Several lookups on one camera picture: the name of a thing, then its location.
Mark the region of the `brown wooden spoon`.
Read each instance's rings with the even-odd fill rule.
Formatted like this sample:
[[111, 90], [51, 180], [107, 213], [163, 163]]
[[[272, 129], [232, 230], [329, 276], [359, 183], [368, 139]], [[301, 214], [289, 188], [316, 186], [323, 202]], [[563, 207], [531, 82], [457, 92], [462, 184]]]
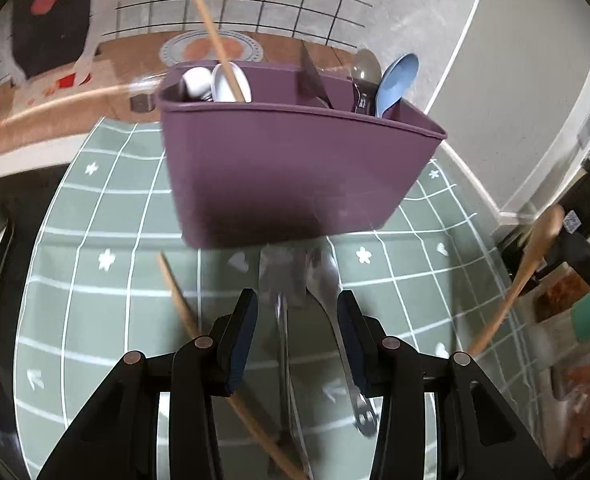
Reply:
[[470, 356], [477, 358], [481, 352], [485, 350], [488, 344], [490, 344], [492, 338], [504, 322], [504, 318], [506, 318], [508, 312], [510, 312], [515, 300], [518, 298], [530, 278], [534, 275], [538, 266], [540, 266], [540, 262], [552, 247], [558, 234], [560, 234], [564, 217], [565, 213], [563, 207], [559, 204], [555, 204], [549, 206], [538, 220], [534, 222], [514, 281], [512, 281], [511, 286], [506, 291], [506, 294], [501, 301], [498, 310], [496, 310], [496, 313], [493, 315], [492, 320], [486, 324], [484, 329], [466, 350]]

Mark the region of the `wooden chopstick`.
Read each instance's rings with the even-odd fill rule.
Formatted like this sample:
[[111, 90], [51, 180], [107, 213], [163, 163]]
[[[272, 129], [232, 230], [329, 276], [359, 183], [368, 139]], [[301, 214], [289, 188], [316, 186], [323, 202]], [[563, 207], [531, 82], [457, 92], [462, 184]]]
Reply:
[[237, 82], [234, 70], [232, 69], [232, 65], [229, 61], [229, 57], [226, 54], [225, 47], [219, 36], [218, 30], [216, 29], [216, 26], [214, 26], [214, 21], [210, 16], [205, 0], [193, 0], [193, 2], [196, 6], [200, 18], [204, 23], [204, 27], [212, 43], [212, 46], [216, 51], [217, 59], [221, 64], [225, 80], [229, 84], [235, 101], [245, 102], [244, 94], [242, 92], [242, 89], [240, 88], [240, 85]]
[[159, 270], [191, 340], [172, 356], [169, 405], [169, 472], [173, 479], [221, 479], [212, 399], [223, 398], [264, 452], [289, 479], [306, 474], [282, 451], [236, 393], [242, 383], [258, 318], [258, 298], [244, 288], [230, 314], [220, 316], [209, 333], [199, 331], [167, 258]]

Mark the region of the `black soy sauce bottle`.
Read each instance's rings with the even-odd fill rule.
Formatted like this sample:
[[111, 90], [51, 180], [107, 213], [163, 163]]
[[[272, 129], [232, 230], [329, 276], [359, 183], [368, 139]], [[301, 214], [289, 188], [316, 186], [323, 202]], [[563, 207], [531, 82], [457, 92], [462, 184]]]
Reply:
[[590, 158], [582, 163], [582, 169], [584, 174], [558, 202], [565, 215], [556, 251], [590, 287]]

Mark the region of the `stainless steel spoon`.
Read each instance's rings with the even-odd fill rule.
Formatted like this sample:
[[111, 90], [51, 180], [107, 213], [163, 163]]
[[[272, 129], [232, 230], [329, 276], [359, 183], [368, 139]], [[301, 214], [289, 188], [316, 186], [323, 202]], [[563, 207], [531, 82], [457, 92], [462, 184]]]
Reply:
[[321, 248], [314, 248], [306, 255], [306, 287], [310, 295], [321, 306], [331, 324], [337, 344], [342, 368], [346, 378], [347, 392], [353, 411], [354, 426], [366, 438], [377, 434], [378, 418], [373, 404], [354, 384], [350, 364], [346, 355], [342, 332], [340, 331], [337, 313], [337, 299], [342, 291], [338, 266], [330, 252]]

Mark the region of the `stainless steel fork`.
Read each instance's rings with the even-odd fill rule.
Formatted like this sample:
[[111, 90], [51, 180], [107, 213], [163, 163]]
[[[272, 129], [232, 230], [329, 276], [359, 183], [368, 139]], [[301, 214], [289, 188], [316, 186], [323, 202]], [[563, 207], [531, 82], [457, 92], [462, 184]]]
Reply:
[[260, 297], [267, 300], [274, 311], [276, 333], [278, 334], [278, 393], [280, 394], [280, 432], [276, 445], [296, 468], [298, 474], [304, 472], [304, 460], [300, 445], [294, 436], [293, 401], [290, 397], [289, 351], [287, 307], [292, 298], [293, 253], [286, 247], [267, 245], [260, 252], [259, 286]]

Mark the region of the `green grid table mat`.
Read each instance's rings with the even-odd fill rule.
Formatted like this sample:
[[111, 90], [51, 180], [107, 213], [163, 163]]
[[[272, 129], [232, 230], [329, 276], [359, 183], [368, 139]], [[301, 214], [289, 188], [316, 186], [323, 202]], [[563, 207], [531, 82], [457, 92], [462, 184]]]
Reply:
[[[508, 277], [493, 215], [452, 151], [440, 148], [379, 229], [289, 243], [331, 254], [339, 281], [388, 334], [418, 351], [463, 350], [492, 318]], [[45, 211], [19, 313], [14, 401], [22, 460], [39, 474], [74, 416], [128, 351], [175, 352], [188, 339], [157, 258], [165, 255], [202, 332], [255, 289], [259, 314], [245, 404], [280, 426], [278, 322], [288, 301], [290, 391], [317, 479], [364, 479], [375, 442], [357, 430], [333, 331], [304, 285], [272, 285], [258, 247], [195, 249], [182, 240], [156, 122], [101, 119]]]

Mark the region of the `purple utensil holder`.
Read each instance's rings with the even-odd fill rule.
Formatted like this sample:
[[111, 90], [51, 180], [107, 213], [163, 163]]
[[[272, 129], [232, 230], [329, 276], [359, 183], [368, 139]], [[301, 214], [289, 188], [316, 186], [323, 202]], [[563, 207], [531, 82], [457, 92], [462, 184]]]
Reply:
[[381, 118], [325, 75], [330, 102], [300, 91], [293, 65], [246, 63], [247, 103], [186, 102], [185, 64], [157, 92], [176, 215], [195, 248], [232, 248], [383, 226], [446, 132], [408, 102]]

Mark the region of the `light blue rice scoop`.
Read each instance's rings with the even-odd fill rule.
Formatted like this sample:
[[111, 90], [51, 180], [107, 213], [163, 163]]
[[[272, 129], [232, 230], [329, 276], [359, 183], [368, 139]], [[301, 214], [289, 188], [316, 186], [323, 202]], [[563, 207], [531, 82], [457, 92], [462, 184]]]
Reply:
[[391, 63], [378, 86], [375, 96], [375, 116], [382, 118], [400, 101], [412, 86], [420, 61], [414, 53], [407, 53]]

